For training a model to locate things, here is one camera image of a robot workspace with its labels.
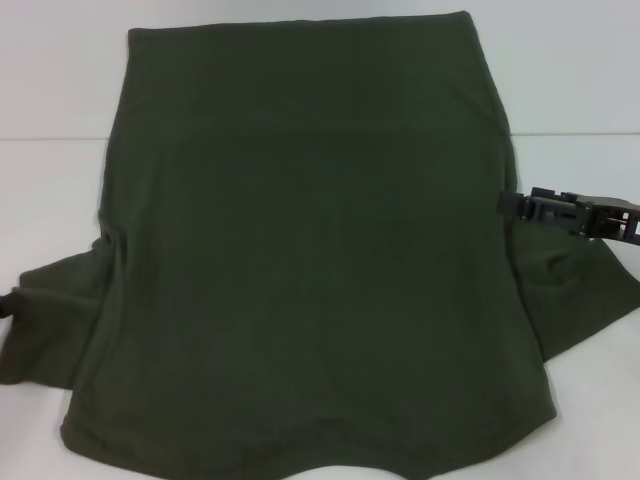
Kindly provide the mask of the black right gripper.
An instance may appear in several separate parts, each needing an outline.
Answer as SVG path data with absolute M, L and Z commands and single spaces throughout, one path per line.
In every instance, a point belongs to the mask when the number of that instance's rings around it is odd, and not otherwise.
M 608 239 L 639 244 L 639 206 L 612 197 L 584 196 L 561 192 L 560 199 L 570 205 L 556 215 L 553 190 L 533 188 L 529 195 L 501 192 L 497 211 L 522 221 L 559 224 L 572 235 L 589 239 Z

